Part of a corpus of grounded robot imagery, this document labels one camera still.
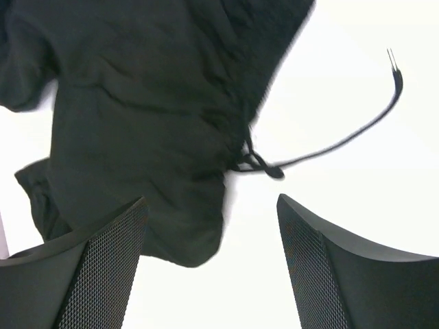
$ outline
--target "ribbed surface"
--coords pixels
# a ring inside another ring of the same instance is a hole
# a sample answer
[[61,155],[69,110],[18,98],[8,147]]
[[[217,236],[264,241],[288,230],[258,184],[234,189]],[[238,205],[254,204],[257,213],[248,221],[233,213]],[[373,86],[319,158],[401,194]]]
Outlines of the ribbed surface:
[[279,223],[302,329],[350,329],[319,233],[302,219]]
[[55,328],[121,328],[139,262],[146,216],[147,207],[140,201],[116,225],[88,242]]

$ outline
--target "wrinkled fabric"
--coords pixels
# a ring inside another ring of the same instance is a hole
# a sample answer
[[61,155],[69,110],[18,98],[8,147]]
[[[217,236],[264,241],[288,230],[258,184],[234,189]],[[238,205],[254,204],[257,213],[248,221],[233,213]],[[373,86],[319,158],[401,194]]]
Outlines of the wrinkled fabric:
[[222,238],[224,174],[313,0],[0,0],[0,105],[58,80],[50,157],[20,170],[45,240],[144,195],[142,253],[195,267]]

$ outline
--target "drawstring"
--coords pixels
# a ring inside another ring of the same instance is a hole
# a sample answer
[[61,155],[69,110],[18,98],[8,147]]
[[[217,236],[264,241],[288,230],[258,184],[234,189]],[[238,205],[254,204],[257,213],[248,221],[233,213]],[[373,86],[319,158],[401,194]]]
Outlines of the drawstring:
[[341,148],[345,144],[351,142],[354,138],[357,138],[359,135],[363,134],[366,130],[369,130],[371,127],[376,125],[378,122],[380,122],[389,112],[393,109],[393,107],[396,105],[396,103],[399,100],[399,97],[401,96],[401,93],[403,92],[403,75],[401,71],[398,69],[398,66],[396,65],[396,61],[393,56],[393,52],[391,49],[387,50],[390,62],[392,63],[392,74],[393,79],[395,83],[395,92],[392,98],[392,101],[389,103],[389,105],[371,122],[364,125],[363,127],[359,128],[346,138],[343,138],[338,143],[333,144],[329,147],[326,147],[324,149],[321,149],[320,151],[316,151],[310,154],[307,154],[305,156],[301,156],[297,159],[286,161],[286,162],[278,162],[275,164],[268,164],[265,162],[265,160],[254,151],[253,149],[253,142],[250,132],[250,127],[248,123],[250,122],[250,109],[245,108],[244,109],[244,125],[245,125],[245,143],[247,145],[247,153],[243,154],[242,157],[239,159],[237,165],[233,169],[234,171],[238,171],[241,173],[249,173],[249,172],[262,172],[264,171],[267,175],[269,175],[271,178],[281,180],[285,177],[285,174],[283,173],[284,168],[290,167],[292,165],[296,165],[299,162],[303,162],[306,160],[310,160],[312,158],[317,158],[319,156],[323,156],[327,153],[330,153],[332,151],[335,151],[336,149]]

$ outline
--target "black garment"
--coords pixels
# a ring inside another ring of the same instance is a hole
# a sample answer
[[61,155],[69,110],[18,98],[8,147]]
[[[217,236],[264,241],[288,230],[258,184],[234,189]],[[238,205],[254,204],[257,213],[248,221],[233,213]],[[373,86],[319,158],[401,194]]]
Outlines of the black garment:
[[43,238],[144,195],[143,254],[206,262],[224,173],[313,0],[10,2],[0,105],[32,109],[58,79],[50,158],[16,174]]

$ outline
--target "white background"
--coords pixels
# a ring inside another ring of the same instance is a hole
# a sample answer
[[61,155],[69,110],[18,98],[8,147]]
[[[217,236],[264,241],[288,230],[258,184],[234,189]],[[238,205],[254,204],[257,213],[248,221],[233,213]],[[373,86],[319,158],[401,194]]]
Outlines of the white background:
[[[269,161],[315,151],[365,124],[393,92],[393,49],[405,80],[385,121],[334,154],[286,172],[232,177],[219,254],[197,269],[142,258],[124,329],[300,328],[278,232],[286,193],[368,239],[439,256],[437,0],[319,0],[254,127]],[[41,243],[14,172],[49,154],[51,106],[0,109],[0,212],[10,253]]]

